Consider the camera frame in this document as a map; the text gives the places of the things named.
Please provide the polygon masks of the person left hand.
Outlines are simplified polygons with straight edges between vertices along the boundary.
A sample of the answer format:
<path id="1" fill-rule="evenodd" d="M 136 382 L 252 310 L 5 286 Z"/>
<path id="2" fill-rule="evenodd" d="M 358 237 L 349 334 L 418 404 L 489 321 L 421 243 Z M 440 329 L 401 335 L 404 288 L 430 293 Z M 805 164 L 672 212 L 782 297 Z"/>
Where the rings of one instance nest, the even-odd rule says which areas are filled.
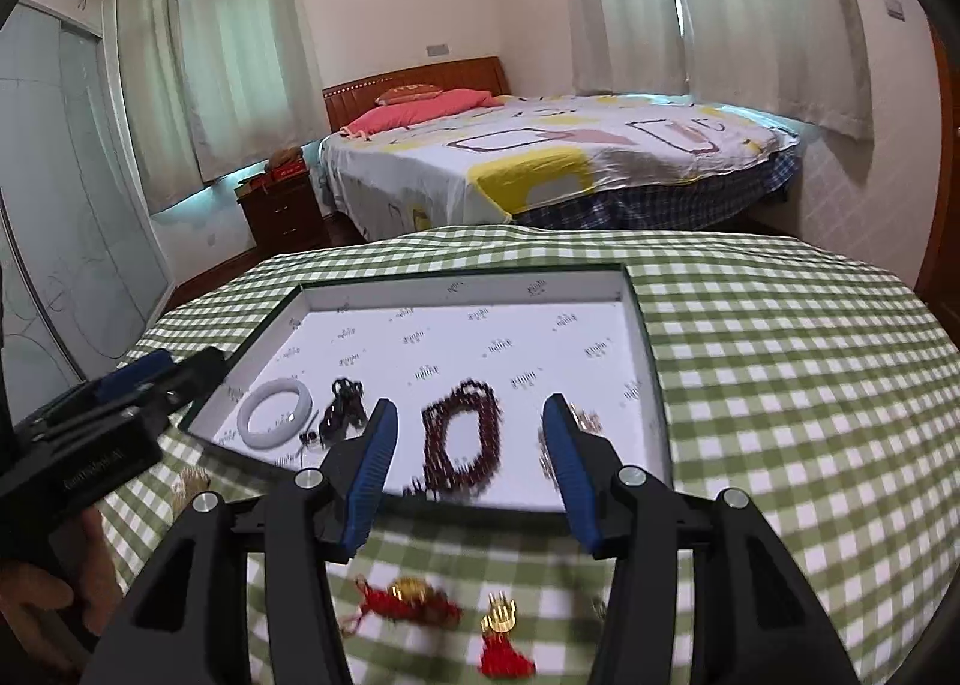
<path id="1" fill-rule="evenodd" d="M 85 509 L 78 518 L 83 531 L 82 559 L 76 584 L 85 603 L 83 623 L 88 632 L 104 632 L 114 610 L 121 604 L 121 585 L 104 535 L 98 508 Z M 34 662 L 55 672 L 73 672 L 80 665 L 67 649 L 44 632 L 39 617 L 73 604 L 73 589 L 34 565 L 11 565 L 2 570 L 2 615 L 21 648 Z"/>

